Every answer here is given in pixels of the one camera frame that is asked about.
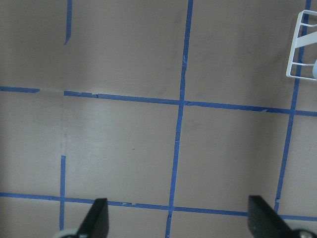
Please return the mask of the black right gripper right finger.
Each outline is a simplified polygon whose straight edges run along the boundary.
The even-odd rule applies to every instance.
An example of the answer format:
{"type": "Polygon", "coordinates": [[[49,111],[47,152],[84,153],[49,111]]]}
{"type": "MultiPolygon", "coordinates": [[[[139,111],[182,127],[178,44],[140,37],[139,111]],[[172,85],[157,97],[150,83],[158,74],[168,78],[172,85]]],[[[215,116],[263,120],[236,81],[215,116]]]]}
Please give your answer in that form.
{"type": "Polygon", "coordinates": [[[293,231],[259,195],[248,198],[248,228],[254,238],[291,238],[293,231]]]}

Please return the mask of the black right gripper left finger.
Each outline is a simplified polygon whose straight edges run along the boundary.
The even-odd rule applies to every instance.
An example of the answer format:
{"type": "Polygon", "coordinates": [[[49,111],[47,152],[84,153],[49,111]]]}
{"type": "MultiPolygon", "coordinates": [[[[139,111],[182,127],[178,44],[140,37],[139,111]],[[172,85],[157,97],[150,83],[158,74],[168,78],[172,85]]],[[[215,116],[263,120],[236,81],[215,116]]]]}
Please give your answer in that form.
{"type": "Polygon", "coordinates": [[[106,198],[94,201],[76,232],[77,238],[106,238],[109,232],[108,202],[106,198]]]}

